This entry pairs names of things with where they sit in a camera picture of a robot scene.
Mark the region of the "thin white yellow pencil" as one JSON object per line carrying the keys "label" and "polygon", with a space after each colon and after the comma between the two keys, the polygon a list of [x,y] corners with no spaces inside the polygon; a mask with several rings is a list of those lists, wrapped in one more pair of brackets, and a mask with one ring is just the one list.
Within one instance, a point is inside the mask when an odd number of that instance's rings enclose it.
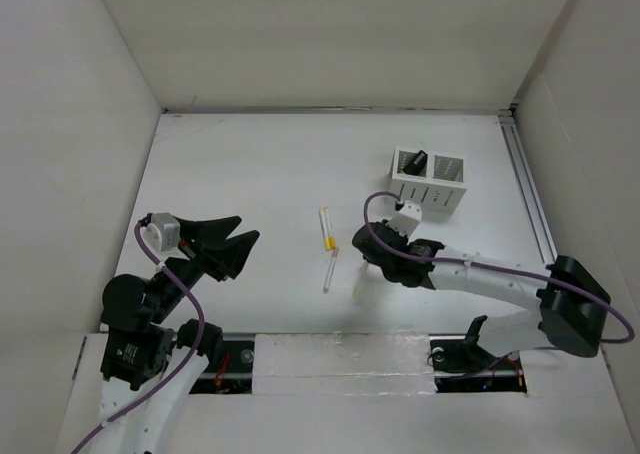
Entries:
{"label": "thin white yellow pencil", "polygon": [[352,297],[354,301],[357,301],[359,299],[363,291],[364,283],[367,278],[368,268],[369,268],[369,263],[364,261],[358,270],[358,277],[352,291]]}

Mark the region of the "white pen brown tip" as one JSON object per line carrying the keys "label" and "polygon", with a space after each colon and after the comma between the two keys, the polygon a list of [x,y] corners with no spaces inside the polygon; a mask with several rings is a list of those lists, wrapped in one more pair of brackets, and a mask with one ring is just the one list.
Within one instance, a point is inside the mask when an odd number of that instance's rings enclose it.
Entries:
{"label": "white pen brown tip", "polygon": [[335,272],[335,267],[336,267],[336,264],[337,264],[338,255],[339,255],[339,247],[336,246],[335,248],[332,249],[332,253],[331,253],[331,256],[329,258],[327,272],[326,272],[326,275],[325,275],[325,278],[324,278],[324,283],[323,283],[323,286],[322,286],[322,292],[324,294],[327,294],[330,291],[332,279],[333,279],[334,272]]}

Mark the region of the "white yellow marker pen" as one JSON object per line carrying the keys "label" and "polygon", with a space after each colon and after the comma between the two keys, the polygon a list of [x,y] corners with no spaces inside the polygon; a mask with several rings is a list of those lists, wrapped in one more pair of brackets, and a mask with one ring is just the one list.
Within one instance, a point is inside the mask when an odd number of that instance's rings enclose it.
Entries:
{"label": "white yellow marker pen", "polygon": [[331,219],[329,215],[329,209],[322,207],[319,209],[319,217],[321,222],[321,231],[323,235],[323,242],[327,251],[332,251],[336,248],[336,241],[333,235],[333,229],[331,226]]}

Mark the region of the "yellow cap black highlighter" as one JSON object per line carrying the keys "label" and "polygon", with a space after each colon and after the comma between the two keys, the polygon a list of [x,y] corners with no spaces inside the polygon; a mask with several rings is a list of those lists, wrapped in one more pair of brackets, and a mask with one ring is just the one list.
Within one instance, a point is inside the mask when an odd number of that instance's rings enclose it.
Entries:
{"label": "yellow cap black highlighter", "polygon": [[406,175],[418,176],[426,169],[427,162],[428,154],[425,151],[420,150],[405,163],[402,172]]}

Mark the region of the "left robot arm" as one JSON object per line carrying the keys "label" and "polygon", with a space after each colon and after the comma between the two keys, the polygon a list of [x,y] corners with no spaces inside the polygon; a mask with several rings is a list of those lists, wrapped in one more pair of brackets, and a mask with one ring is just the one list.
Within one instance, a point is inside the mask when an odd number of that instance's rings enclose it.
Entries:
{"label": "left robot arm", "polygon": [[193,287],[236,278],[259,239],[238,216],[206,221],[149,213],[133,234],[150,278],[119,274],[102,294],[107,328],[98,421],[81,453],[161,453],[191,394],[248,394],[255,342],[206,321]]}

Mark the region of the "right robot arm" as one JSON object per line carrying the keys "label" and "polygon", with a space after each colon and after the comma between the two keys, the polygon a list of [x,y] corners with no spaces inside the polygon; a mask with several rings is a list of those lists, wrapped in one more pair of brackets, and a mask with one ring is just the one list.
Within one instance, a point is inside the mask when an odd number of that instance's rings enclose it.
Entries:
{"label": "right robot arm", "polygon": [[461,339],[433,341],[432,360],[439,371],[481,371],[513,352],[548,346],[580,358],[593,358],[600,349],[611,298],[573,258],[560,256],[529,270],[473,257],[439,241],[411,241],[388,221],[361,227],[352,245],[391,283],[517,307],[506,316],[475,317]]}

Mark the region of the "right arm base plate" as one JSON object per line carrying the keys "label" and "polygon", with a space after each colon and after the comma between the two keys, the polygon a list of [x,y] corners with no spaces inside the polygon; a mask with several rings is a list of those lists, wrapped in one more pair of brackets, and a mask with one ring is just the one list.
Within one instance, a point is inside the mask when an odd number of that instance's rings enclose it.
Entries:
{"label": "right arm base plate", "polygon": [[438,394],[527,392],[518,352],[495,357],[477,346],[466,346],[461,336],[432,336],[427,362]]}

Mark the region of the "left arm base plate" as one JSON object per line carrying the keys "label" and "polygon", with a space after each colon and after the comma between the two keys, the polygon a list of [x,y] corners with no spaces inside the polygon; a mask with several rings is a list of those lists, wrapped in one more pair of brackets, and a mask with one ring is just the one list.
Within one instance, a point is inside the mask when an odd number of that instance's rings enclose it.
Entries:
{"label": "left arm base plate", "polygon": [[190,393],[251,394],[254,361],[254,334],[225,334],[219,359],[200,375]]}

